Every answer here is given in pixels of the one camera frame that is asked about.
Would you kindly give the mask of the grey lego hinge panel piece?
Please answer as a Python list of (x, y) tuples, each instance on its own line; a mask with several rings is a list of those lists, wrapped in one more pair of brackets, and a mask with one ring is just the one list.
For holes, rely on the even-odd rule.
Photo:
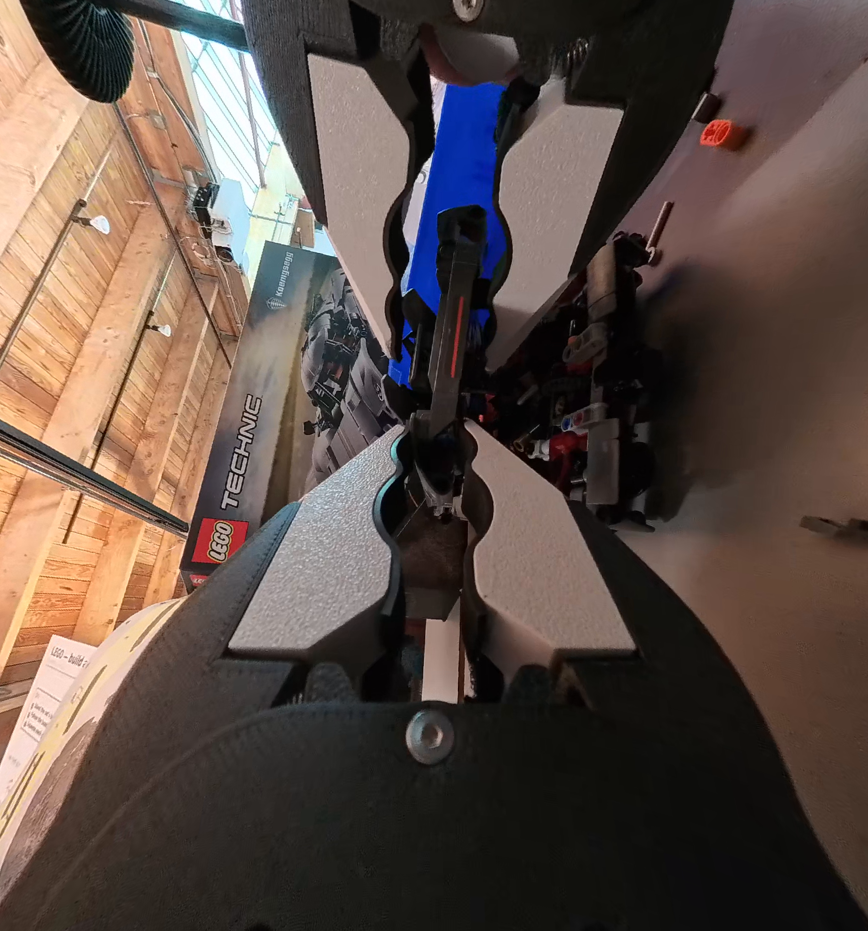
[(849, 518), (847, 521), (837, 521), (817, 516), (804, 516), (799, 526), (830, 539), (868, 544), (868, 519)]

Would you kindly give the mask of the black metal rail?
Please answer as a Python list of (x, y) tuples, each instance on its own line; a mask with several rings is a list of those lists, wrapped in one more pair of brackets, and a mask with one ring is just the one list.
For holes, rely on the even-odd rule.
[(88, 496), (105, 506), (185, 539), (189, 525), (152, 501), (112, 482), (92, 468), (79, 464), (54, 448), (0, 420), (0, 458), (58, 483), (68, 491)]

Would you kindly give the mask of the dark lego set box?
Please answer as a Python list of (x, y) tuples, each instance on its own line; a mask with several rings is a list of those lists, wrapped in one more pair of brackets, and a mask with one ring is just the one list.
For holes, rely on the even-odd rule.
[(267, 242), (181, 560), (198, 588), (283, 505), (283, 417), (297, 389), (311, 409), (309, 491), (389, 428), (388, 360), (338, 258)]

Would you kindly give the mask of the ceiling track lights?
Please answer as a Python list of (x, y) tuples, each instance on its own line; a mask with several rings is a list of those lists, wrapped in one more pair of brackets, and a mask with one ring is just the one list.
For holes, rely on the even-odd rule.
[(61, 228), (57, 238), (55, 239), (43, 267), (41, 268), (37, 277), (34, 279), (30, 291), (28, 291), (26, 298), (21, 304), (21, 308), (18, 314), (12, 321), (9, 331), (0, 346), (0, 370), (4, 363), (7, 361), (10, 350), (17, 340), (17, 337), (19, 336), (21, 329), (27, 320), (30, 311), (32, 310), (32, 306), (42, 292), (49, 272), (51, 271), (51, 268), (58, 258), (66, 240), (68, 239), (73, 226), (81, 225), (87, 228), (91, 228), (97, 230), (105, 236), (110, 233), (110, 225), (106, 217), (102, 215), (96, 217), (85, 217), (83, 215), (82, 212), (87, 207), (87, 204), (88, 201), (86, 199), (79, 199), (74, 203), (73, 207), (68, 213), (68, 216), (64, 221), (64, 225)]

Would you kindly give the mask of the grey lego door panel assembly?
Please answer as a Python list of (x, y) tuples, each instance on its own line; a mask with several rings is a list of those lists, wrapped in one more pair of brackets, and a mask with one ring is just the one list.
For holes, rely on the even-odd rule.
[(482, 272), (486, 211), (479, 205), (454, 207), (437, 219), (435, 271), (440, 289), (432, 312), (416, 291), (403, 301), (415, 348), (409, 385), (418, 407), (408, 420), (414, 468), (426, 505), (436, 518), (453, 511), (459, 469), (464, 370), (471, 320), (484, 304)]

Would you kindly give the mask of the black metal pole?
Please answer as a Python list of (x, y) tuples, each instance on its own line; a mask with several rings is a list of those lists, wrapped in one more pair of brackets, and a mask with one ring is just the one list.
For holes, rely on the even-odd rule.
[(230, 18), (172, 1), (96, 1), (96, 5), (175, 32), (188, 33), (231, 50), (250, 52), (244, 26)]

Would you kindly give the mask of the white instruction booklet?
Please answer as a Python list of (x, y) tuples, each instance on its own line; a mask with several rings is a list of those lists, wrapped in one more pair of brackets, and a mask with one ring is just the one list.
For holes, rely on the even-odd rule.
[[(138, 611), (123, 625), (119, 626), (110, 637), (100, 645), (103, 646), (108, 643), (112, 637), (125, 639), (128, 645), (126, 659), (120, 670), (119, 680), (113, 692), (109, 694), (109, 700), (105, 707), (105, 711), (108, 709), (112, 698), (132, 670), (136, 661), (142, 656), (152, 639), (159, 634), (161, 628), (172, 617), (172, 613), (175, 609), (180, 607), (183, 603), (183, 598), (170, 599)], [(19, 874), (22, 867), (29, 861), (39, 845), (42, 844), (46, 833), (58, 814), (64, 798), (68, 794), (72, 781), (78, 773), (84, 753), (89, 748), (100, 721), (101, 720), (97, 722), (88, 745), (86, 747), (81, 747), (82, 753), (77, 760), (78, 764), (75, 770), (65, 772), (66, 780), (61, 783), (54, 783), (51, 785), (43, 784), (40, 791), (33, 798), (34, 806), (27, 810), (21, 821), (21, 830), (13, 837), (6, 855), (0, 858), (0, 899), (4, 897), (7, 889)], [(5, 778), (8, 774), (6, 765), (7, 750), (5, 751), (5, 756), (0, 765), (0, 778)]]

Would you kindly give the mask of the small orange lego piece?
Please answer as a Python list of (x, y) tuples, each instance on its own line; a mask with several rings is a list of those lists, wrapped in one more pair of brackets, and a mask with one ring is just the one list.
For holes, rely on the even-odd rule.
[(727, 119), (708, 122), (699, 136), (699, 144), (710, 149), (734, 152), (741, 149), (752, 134), (750, 127)]

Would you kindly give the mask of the blue plastic bin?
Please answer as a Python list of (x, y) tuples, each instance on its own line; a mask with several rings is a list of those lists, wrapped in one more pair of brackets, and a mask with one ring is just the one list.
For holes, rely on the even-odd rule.
[(507, 239), (494, 205), (497, 171), (496, 130), (505, 87), (445, 87), (432, 157), (424, 165), (409, 200), (403, 236), (410, 260), (402, 293), (416, 291), (436, 313), (440, 304), (437, 278), (438, 216), (478, 205), (487, 217), (482, 277), (491, 278), (507, 250)]

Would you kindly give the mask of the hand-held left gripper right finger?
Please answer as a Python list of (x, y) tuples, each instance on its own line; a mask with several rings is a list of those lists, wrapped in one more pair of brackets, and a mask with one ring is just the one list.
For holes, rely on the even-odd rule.
[(477, 686), (637, 647), (563, 494), (473, 421), (463, 424), (463, 638)]

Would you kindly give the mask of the black ribbed round fixture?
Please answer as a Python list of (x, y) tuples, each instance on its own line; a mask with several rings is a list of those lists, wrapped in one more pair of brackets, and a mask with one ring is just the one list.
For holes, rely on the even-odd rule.
[(128, 19), (91, 1), (21, 1), (32, 30), (59, 73), (84, 97), (119, 101), (134, 69)]

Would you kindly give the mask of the partly built lego car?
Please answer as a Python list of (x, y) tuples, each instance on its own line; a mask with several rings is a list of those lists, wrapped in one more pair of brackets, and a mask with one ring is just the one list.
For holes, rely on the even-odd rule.
[(488, 434), (613, 529), (655, 529), (643, 497), (657, 461), (638, 428), (664, 365), (643, 341), (637, 292), (672, 206), (649, 238), (615, 233), (471, 397), (470, 416)]

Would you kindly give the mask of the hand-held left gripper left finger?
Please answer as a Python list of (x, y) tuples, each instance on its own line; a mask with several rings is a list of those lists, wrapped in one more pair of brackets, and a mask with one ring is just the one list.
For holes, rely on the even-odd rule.
[(306, 494), (229, 641), (241, 658), (334, 663), (358, 680), (402, 639), (396, 532), (410, 440), (396, 426)]

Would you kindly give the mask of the white wall-mounted box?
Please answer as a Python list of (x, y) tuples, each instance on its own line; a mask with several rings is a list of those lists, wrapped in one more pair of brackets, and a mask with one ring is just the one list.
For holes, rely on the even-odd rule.
[(188, 210), (218, 259), (246, 272), (251, 216), (241, 183), (223, 178), (201, 184), (190, 194)]

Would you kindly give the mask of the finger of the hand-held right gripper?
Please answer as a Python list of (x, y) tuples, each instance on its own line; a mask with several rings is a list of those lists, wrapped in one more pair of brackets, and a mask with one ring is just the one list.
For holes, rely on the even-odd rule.
[(434, 142), (428, 64), (309, 53), (323, 223), (361, 310), (390, 358), (402, 356), (402, 204)]
[(497, 333), (486, 367), (499, 369), (552, 307), (571, 270), (624, 112), (569, 102), (550, 79), (501, 162), (498, 215), (508, 227), (508, 269), (493, 298)]

